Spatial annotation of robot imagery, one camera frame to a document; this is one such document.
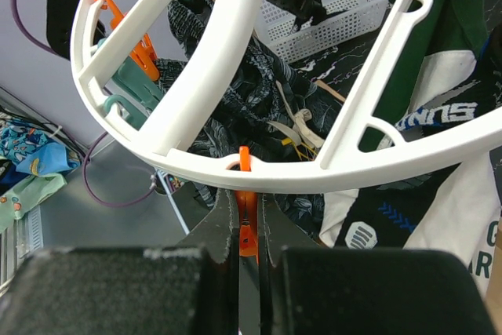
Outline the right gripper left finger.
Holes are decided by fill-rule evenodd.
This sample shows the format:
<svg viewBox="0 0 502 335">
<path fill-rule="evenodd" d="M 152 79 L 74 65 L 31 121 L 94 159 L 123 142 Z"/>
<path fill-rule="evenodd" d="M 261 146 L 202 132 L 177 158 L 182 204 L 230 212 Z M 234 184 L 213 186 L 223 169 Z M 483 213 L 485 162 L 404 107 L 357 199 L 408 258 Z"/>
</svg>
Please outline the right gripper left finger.
<svg viewBox="0 0 502 335">
<path fill-rule="evenodd" d="M 32 253 L 1 298 L 4 334 L 236 334 L 238 206 L 220 189 L 175 246 Z"/>
</svg>

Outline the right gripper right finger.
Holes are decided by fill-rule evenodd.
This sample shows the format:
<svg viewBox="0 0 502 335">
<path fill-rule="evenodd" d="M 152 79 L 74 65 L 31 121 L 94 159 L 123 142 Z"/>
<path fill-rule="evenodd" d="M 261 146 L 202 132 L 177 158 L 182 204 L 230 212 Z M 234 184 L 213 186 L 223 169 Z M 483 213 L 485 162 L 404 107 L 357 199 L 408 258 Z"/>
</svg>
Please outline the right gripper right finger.
<svg viewBox="0 0 502 335">
<path fill-rule="evenodd" d="M 263 334 L 493 334 L 464 264 L 427 249 L 326 248 L 257 197 Z"/>
</svg>

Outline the white round clip hanger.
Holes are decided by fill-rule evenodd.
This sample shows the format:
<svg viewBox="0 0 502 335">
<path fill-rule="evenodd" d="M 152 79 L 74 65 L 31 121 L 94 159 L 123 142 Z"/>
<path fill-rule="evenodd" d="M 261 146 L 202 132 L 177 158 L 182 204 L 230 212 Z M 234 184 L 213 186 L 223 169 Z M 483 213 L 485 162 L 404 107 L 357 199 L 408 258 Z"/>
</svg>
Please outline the white round clip hanger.
<svg viewBox="0 0 502 335">
<path fill-rule="evenodd" d="M 471 73 L 484 0 L 391 0 L 345 101 L 253 33 L 263 0 L 139 0 L 102 42 L 110 0 L 80 0 L 72 75 L 102 128 L 136 157 L 215 188 L 323 194 L 488 165 L 495 96 Z"/>
</svg>

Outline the black blue sock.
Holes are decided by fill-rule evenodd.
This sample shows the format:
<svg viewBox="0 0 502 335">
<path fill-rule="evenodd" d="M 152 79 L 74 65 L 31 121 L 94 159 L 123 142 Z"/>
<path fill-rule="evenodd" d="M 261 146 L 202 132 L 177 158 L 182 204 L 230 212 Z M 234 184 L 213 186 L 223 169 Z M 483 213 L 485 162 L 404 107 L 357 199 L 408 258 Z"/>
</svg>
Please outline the black blue sock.
<svg viewBox="0 0 502 335">
<path fill-rule="evenodd" d="M 409 112 L 397 122 L 407 140 L 463 125 L 501 104 L 501 29 L 493 29 L 479 58 L 468 50 L 435 53 L 420 69 Z M 469 260 L 500 200 L 490 156 L 406 180 L 325 196 L 322 240 L 351 249 L 443 249 Z"/>
</svg>

